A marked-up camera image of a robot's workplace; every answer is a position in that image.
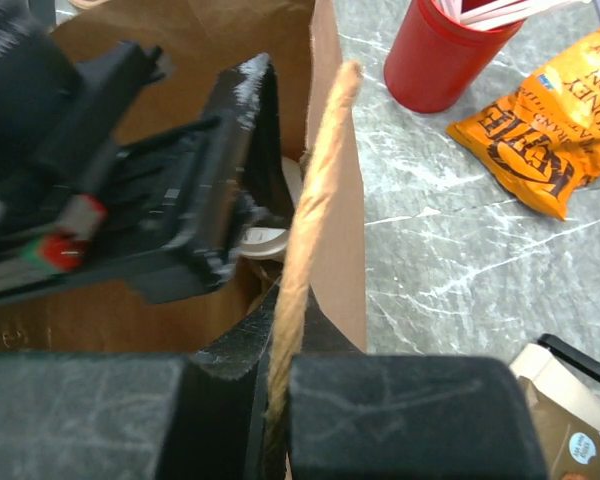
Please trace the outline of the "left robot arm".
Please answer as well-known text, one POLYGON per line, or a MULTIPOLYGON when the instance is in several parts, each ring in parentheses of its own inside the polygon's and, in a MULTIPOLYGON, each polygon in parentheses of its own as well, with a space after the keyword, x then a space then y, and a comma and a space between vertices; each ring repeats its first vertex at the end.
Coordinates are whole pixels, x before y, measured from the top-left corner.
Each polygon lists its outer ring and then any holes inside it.
POLYGON ((111 279, 152 303, 205 295, 250 228, 289 228, 268 54, 222 71, 198 119, 113 139, 165 57, 124 41, 74 63, 25 2, 0 1, 0 303, 111 279))

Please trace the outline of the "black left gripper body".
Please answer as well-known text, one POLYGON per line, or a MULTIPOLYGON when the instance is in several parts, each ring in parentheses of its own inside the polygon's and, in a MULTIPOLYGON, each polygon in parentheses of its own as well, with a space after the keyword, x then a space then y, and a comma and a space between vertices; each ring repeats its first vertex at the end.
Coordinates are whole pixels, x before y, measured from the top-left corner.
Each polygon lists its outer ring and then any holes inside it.
POLYGON ((124 42, 74 64, 46 39, 0 52, 0 303, 112 279, 167 303, 233 276, 240 191, 211 181, 214 122, 112 136, 162 56, 124 42))

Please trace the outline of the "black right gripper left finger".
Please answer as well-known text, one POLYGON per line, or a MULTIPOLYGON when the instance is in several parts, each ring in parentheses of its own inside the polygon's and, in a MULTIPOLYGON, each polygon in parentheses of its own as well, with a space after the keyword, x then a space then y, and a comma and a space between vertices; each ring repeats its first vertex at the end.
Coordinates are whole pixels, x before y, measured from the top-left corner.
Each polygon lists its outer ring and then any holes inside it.
POLYGON ((260 479, 278 291, 192 354, 0 353, 0 479, 260 479))

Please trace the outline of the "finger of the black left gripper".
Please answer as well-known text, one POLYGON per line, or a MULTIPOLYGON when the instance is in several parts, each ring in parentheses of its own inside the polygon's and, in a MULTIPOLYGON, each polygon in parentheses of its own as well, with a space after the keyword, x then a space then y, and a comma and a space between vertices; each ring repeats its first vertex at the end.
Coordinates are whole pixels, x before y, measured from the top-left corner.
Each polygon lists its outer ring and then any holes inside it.
POLYGON ((212 120, 205 157, 211 181, 225 192, 248 193, 275 225, 288 225, 294 205, 282 171, 278 88, 262 52, 216 77, 202 118, 212 120))

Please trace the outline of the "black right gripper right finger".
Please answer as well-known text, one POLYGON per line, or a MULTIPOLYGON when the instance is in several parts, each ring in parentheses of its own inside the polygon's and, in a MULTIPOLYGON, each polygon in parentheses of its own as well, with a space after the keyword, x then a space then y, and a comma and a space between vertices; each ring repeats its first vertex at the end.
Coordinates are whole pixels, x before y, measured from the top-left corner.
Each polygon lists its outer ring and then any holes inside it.
POLYGON ((361 352, 310 298, 289 387, 296 479, 544 479, 529 409, 500 360, 361 352))

